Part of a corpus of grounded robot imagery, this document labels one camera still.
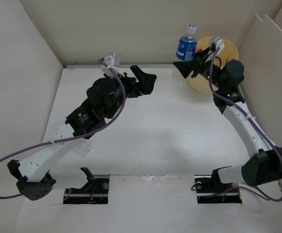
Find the blue label bottle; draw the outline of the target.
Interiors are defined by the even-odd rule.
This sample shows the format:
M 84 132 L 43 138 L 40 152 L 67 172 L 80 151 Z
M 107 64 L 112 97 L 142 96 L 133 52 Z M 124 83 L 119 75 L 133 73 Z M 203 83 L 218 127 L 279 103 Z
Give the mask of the blue label bottle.
M 76 146 L 72 151 L 79 156 L 86 157 L 93 148 L 93 143 L 91 141 L 85 141 L 78 146 Z
M 186 33 L 179 39 L 176 60 L 177 61 L 191 61 L 194 59 L 197 39 L 195 37 L 197 27 L 193 24 L 189 24 L 186 29 Z

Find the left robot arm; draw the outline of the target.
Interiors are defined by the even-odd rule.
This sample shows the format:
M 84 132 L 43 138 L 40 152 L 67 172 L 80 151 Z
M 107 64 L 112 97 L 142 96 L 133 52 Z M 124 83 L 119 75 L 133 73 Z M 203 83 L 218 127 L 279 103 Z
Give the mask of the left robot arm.
M 23 160 L 7 164 L 17 179 L 21 195 L 35 201 L 49 194 L 56 184 L 50 170 L 72 149 L 109 126 L 123 110 L 127 98 L 149 95 L 154 90 L 157 76 L 143 72 L 137 65 L 130 67 L 133 77 L 107 69 L 87 90 L 85 101 L 70 113 L 49 142 L 41 150 Z

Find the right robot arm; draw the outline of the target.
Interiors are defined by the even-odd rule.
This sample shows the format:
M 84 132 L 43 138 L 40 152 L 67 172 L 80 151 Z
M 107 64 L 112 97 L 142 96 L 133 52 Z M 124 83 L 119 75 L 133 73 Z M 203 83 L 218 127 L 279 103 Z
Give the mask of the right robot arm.
M 222 191 L 229 183 L 255 187 L 282 179 L 282 147 L 271 141 L 258 126 L 239 91 L 238 86 L 244 80 L 242 63 L 232 59 L 223 68 L 214 66 L 212 72 L 209 71 L 211 63 L 201 58 L 176 61 L 174 65 L 183 77 L 195 78 L 200 74 L 218 88 L 213 94 L 213 101 L 233 125 L 249 155 L 249 160 L 242 166 L 215 169 L 210 179 L 212 189 Z

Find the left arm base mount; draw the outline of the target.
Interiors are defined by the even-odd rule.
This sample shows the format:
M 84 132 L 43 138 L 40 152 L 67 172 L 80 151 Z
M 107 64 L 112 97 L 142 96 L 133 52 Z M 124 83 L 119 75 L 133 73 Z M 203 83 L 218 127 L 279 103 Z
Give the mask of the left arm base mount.
M 87 182 L 81 188 L 65 189 L 63 204 L 108 204 L 109 175 L 85 172 Z

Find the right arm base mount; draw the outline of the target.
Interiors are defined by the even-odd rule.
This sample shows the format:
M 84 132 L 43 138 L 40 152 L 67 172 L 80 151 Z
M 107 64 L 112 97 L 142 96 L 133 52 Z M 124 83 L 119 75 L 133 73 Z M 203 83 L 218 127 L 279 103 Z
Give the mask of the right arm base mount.
M 217 183 L 211 175 L 194 176 L 191 190 L 196 193 L 198 204 L 242 204 L 242 197 L 236 185 L 232 183 Z

